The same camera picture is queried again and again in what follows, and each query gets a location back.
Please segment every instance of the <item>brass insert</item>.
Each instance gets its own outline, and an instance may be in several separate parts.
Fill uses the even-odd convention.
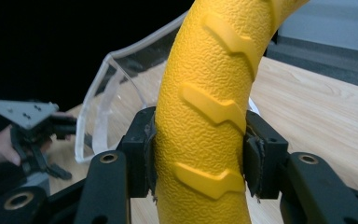
[[[301,154],[298,156],[298,158],[307,163],[307,164],[311,164],[311,165],[314,165],[314,164],[318,164],[318,159],[316,159],[314,156],[311,156],[311,155],[308,155],[308,154]]]
[[[110,162],[116,161],[117,158],[118,158],[118,155],[116,153],[108,153],[108,154],[104,154],[103,156],[101,156],[100,162],[110,163]]]
[[[33,198],[34,194],[30,191],[20,192],[7,199],[4,207],[6,210],[16,210],[25,206]]]

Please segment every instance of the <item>mounting hole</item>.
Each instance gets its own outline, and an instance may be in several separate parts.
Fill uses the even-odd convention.
[[[298,158],[307,163],[307,164],[318,164],[318,159],[316,159],[315,157],[311,156],[311,155],[307,155],[307,154],[301,154],[298,156]]]
[[[6,200],[4,208],[6,210],[19,209],[19,208],[25,206],[26,204],[28,204],[33,198],[34,198],[34,195],[30,191],[25,191],[25,192],[15,194]]]
[[[278,142],[278,140],[276,140],[275,138],[268,138],[267,140],[270,142]]]
[[[105,223],[107,223],[106,216],[98,216],[92,220],[92,224],[105,224]]]
[[[102,163],[110,163],[110,162],[116,161],[117,158],[118,158],[117,154],[108,153],[108,154],[104,154],[103,156],[101,156],[100,162],[102,162]]]

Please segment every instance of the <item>metal plate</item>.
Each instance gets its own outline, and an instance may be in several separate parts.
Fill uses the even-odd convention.
[[[53,103],[0,100],[0,115],[26,130],[32,129],[58,109]]]

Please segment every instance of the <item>yellow curved object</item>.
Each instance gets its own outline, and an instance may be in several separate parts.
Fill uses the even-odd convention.
[[[160,223],[251,223],[245,113],[272,35],[307,0],[196,0],[176,36],[156,108]]]

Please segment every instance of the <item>wooden table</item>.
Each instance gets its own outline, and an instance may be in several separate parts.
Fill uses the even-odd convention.
[[[358,189],[357,86],[263,58],[251,98],[261,117],[289,142],[289,152],[304,151],[322,157],[349,187]],[[70,113],[76,116],[79,109]],[[51,178],[51,193],[87,175],[89,166],[75,161],[74,143],[75,138],[54,141],[48,152],[50,161],[73,174],[70,181]],[[253,223],[282,223],[278,200],[258,203],[247,192]],[[133,223],[158,223],[151,197],[131,199],[131,212]]]

